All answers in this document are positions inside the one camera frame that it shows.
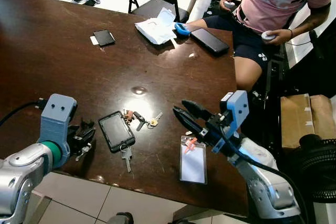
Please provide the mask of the brown cardboard box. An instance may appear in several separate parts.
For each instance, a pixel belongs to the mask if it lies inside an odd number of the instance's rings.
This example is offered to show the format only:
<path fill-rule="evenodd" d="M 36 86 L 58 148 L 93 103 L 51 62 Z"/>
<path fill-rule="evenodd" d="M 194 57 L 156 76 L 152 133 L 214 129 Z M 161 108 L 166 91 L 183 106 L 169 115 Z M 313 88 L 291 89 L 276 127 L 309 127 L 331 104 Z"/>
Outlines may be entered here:
<path fill-rule="evenodd" d="M 279 104 L 284 149 L 299 147 L 300 138 L 308 134 L 317 134 L 327 140 L 336 138 L 333 103 L 326 96 L 296 94 L 281 97 Z"/>

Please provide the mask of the key bunch with gold key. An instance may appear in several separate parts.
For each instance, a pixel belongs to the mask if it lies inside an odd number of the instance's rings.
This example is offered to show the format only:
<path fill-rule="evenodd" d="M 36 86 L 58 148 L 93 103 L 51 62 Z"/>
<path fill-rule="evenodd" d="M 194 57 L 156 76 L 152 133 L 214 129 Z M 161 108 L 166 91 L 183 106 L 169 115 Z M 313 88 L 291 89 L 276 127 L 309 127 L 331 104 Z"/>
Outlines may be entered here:
<path fill-rule="evenodd" d="M 153 130 L 158 126 L 160 118 L 163 116 L 163 112 L 159 112 L 156 116 L 152 117 L 151 119 L 145 119 L 144 116 L 142 116 L 137 111 L 132 111 L 129 109 L 123 109 L 122 110 L 122 120 L 125 121 L 125 123 L 130 126 L 132 125 L 133 121 L 138 121 L 138 125 L 136 127 L 136 130 L 139 131 L 144 126 L 146 126 L 149 130 Z"/>

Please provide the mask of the black phone with thick case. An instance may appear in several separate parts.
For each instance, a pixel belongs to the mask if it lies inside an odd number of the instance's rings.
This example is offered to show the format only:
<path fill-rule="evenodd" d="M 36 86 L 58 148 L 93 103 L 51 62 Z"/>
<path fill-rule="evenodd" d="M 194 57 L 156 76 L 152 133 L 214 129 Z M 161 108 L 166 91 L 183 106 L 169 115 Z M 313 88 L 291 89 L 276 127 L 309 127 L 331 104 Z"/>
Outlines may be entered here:
<path fill-rule="evenodd" d="M 116 154 L 121 149 L 136 143 L 136 137 L 127 125 L 121 111 L 115 111 L 100 118 L 98 123 L 111 153 Z"/>

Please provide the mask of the small silver key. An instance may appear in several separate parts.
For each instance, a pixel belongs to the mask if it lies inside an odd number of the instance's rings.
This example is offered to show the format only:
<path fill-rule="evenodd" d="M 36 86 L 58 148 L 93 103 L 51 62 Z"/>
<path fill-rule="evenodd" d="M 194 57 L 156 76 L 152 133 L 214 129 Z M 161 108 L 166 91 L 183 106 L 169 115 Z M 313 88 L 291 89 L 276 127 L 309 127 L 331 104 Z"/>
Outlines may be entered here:
<path fill-rule="evenodd" d="M 89 152 L 92 147 L 93 145 L 91 143 L 86 143 L 81 148 L 76 149 L 76 152 L 74 152 L 75 161 L 78 162 L 80 159 L 82 159 L 82 157 L 84 157 L 84 155 L 86 155 L 86 153 Z"/>

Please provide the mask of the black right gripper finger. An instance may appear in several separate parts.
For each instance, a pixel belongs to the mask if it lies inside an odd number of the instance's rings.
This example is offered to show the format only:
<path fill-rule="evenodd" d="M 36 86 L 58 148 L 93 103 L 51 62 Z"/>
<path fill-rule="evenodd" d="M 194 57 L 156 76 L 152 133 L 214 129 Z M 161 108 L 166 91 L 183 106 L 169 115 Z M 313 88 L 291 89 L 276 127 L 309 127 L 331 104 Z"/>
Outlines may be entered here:
<path fill-rule="evenodd" d="M 204 121 L 208 121 L 212 117 L 211 112 L 192 100 L 182 100 L 182 105 L 195 119 L 204 119 Z"/>
<path fill-rule="evenodd" d="M 196 123 L 195 118 L 187 110 L 174 106 L 173 113 L 188 131 L 192 131 L 195 134 L 197 140 L 204 140 L 204 136 L 201 134 L 203 127 Z"/>

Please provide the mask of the black office chair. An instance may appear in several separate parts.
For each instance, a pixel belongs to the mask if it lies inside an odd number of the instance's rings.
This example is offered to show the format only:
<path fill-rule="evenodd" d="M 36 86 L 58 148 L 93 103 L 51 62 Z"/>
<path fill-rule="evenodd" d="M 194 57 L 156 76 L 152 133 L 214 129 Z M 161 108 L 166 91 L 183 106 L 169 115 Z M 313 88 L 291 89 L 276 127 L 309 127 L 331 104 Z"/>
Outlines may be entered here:
<path fill-rule="evenodd" d="M 294 94 L 336 95 L 336 25 L 333 21 L 321 34 L 309 33 L 312 49 L 292 67 L 283 47 L 269 52 L 266 75 L 261 78 L 262 94 L 278 98 Z"/>

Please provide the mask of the black slim smartphone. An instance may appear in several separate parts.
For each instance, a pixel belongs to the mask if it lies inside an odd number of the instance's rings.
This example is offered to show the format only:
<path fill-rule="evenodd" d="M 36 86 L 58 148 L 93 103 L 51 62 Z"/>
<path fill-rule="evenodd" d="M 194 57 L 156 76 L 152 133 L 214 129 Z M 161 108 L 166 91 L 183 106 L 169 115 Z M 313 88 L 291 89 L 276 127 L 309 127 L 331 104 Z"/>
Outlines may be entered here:
<path fill-rule="evenodd" d="M 206 29 L 196 29 L 190 33 L 190 36 L 195 39 L 201 46 L 216 56 L 221 56 L 230 49 L 226 42 L 221 41 L 216 36 L 212 35 Z"/>

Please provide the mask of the black wallet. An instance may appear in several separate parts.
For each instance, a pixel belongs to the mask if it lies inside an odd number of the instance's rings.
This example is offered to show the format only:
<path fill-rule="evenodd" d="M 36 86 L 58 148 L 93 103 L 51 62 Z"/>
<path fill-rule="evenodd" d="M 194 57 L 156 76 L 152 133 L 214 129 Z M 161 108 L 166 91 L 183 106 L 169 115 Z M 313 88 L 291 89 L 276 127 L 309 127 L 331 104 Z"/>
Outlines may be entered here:
<path fill-rule="evenodd" d="M 116 40 L 111 34 L 110 30 L 96 30 L 93 32 L 93 36 L 98 43 L 98 46 L 104 47 L 115 44 Z"/>

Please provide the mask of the black round fan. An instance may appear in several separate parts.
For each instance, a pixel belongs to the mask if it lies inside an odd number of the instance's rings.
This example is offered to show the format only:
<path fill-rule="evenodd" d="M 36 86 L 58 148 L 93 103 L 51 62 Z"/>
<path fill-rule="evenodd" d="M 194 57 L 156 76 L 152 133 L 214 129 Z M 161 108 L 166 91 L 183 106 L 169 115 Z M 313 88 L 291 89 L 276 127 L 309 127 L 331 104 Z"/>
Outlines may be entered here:
<path fill-rule="evenodd" d="M 288 172 L 310 202 L 336 203 L 336 142 L 307 134 L 287 154 Z"/>

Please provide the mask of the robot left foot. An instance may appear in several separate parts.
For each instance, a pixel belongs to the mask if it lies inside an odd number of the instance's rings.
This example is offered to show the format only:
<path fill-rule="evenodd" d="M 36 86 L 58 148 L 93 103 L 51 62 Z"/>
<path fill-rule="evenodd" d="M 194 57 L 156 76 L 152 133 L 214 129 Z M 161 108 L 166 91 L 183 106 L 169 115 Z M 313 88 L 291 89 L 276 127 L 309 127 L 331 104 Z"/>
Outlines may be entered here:
<path fill-rule="evenodd" d="M 134 219 L 129 212 L 118 212 L 107 221 L 107 224 L 134 224 Z"/>

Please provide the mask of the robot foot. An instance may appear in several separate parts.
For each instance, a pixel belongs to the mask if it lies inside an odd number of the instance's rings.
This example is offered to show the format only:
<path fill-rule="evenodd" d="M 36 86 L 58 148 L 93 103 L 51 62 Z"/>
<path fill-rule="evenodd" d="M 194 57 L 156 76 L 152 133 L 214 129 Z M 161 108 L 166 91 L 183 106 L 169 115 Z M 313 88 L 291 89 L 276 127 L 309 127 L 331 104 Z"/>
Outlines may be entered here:
<path fill-rule="evenodd" d="M 107 221 L 107 224 L 134 224 L 134 219 L 129 212 L 118 212 Z"/>
<path fill-rule="evenodd" d="M 175 221 L 168 222 L 168 224 L 196 224 L 195 222 L 190 221 L 189 219 L 178 219 Z"/>

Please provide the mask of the clear badge holder orange clip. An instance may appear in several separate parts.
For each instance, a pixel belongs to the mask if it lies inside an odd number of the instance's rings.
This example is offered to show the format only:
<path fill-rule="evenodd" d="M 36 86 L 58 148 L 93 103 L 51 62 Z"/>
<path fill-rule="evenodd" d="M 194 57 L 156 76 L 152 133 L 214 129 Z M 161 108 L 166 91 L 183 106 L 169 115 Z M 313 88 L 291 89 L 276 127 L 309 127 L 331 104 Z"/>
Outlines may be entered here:
<path fill-rule="evenodd" d="M 180 181 L 207 184 L 206 145 L 195 137 L 182 136 L 180 148 Z"/>

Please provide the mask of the blue tape roll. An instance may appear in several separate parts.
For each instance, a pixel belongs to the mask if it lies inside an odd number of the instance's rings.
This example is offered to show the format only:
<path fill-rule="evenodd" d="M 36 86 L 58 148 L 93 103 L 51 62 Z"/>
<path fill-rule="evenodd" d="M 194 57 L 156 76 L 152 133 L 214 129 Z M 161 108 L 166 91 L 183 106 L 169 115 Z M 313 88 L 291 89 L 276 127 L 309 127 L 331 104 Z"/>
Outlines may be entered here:
<path fill-rule="evenodd" d="M 189 37 L 191 31 L 187 28 L 184 23 L 174 23 L 174 29 L 178 37 L 186 38 Z"/>

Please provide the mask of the person's left hand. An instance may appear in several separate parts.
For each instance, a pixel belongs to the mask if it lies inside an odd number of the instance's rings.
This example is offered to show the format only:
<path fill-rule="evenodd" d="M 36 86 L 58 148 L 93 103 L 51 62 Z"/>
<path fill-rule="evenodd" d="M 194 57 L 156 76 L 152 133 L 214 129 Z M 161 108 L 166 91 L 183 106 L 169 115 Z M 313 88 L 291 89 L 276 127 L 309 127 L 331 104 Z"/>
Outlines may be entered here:
<path fill-rule="evenodd" d="M 294 35 L 293 30 L 291 29 L 278 29 L 278 30 L 269 30 L 271 34 L 277 35 L 276 39 L 266 42 L 267 44 L 272 44 L 279 46 L 285 42 L 290 41 Z"/>

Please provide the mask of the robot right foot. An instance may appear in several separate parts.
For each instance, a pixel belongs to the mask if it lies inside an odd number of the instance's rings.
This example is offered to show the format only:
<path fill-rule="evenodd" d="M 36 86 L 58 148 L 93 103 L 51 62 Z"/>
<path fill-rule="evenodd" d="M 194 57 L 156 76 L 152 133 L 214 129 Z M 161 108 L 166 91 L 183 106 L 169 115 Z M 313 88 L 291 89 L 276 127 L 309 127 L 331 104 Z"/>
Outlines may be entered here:
<path fill-rule="evenodd" d="M 189 219 L 178 219 L 175 221 L 168 222 L 168 224 L 196 224 L 195 222 L 190 221 Z"/>

